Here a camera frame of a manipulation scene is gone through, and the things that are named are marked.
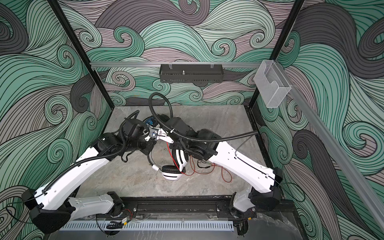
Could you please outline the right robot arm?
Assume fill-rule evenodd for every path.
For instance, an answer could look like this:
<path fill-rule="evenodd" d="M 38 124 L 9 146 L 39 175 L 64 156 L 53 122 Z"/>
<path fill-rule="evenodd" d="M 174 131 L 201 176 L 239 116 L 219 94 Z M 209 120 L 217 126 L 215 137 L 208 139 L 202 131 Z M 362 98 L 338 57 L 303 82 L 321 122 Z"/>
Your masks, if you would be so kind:
<path fill-rule="evenodd" d="M 229 138 L 221 138 L 208 129 L 194 131 L 180 118 L 168 120 L 158 133 L 157 138 L 169 144 L 174 162 L 160 169 L 166 180 L 179 180 L 185 174 L 189 160 L 203 160 L 229 170 L 249 184 L 233 197 L 232 206 L 237 211 L 244 213 L 252 208 L 273 210 L 282 200 L 279 184 L 283 171 L 260 165 L 241 154 L 228 144 Z"/>

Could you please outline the black blue headphones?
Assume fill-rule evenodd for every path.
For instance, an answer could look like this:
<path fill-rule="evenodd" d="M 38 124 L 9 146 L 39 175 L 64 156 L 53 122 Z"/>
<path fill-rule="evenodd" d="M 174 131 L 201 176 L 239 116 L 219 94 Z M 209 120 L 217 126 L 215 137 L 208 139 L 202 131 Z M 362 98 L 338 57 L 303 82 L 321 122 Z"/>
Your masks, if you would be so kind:
<path fill-rule="evenodd" d="M 158 115 L 158 118 L 163 122 L 167 122 L 170 119 L 167 115 Z M 160 126 L 160 123 L 153 116 L 146 118 L 144 123 L 154 128 L 158 128 Z"/>

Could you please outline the white black headphones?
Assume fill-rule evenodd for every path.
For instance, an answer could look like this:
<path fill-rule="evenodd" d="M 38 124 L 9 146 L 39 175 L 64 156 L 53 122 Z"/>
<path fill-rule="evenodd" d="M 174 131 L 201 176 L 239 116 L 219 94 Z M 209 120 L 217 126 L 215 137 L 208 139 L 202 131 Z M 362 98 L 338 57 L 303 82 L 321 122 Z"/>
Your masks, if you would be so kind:
<path fill-rule="evenodd" d="M 169 181 L 177 181 L 179 180 L 185 173 L 186 173 L 186 166 L 189 162 L 188 160 L 188 154 L 185 153 L 182 150 L 175 150 L 173 149 L 171 151 L 171 157 L 173 160 L 172 165 L 164 165 L 162 167 L 159 167 L 156 165 L 152 158 L 152 153 L 150 153 L 147 156 L 147 159 L 151 165 L 151 167 L 155 171 L 159 171 L 162 173 L 162 176 Z"/>

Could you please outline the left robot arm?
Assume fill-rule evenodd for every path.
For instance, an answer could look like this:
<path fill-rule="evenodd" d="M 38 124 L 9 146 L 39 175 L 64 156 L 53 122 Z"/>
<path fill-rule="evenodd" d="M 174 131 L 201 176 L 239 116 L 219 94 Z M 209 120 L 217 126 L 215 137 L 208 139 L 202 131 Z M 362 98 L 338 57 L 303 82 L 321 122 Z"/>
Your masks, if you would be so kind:
<path fill-rule="evenodd" d="M 125 119 L 117 133 L 100 135 L 52 181 L 22 194 L 32 223 L 44 234 L 51 234 L 75 219 L 91 215 L 121 216 L 124 204 L 115 192 L 90 198 L 73 198 L 71 194 L 116 156 L 137 150 L 148 155 L 155 143 L 156 132 L 151 132 L 150 127 L 138 119 Z"/>

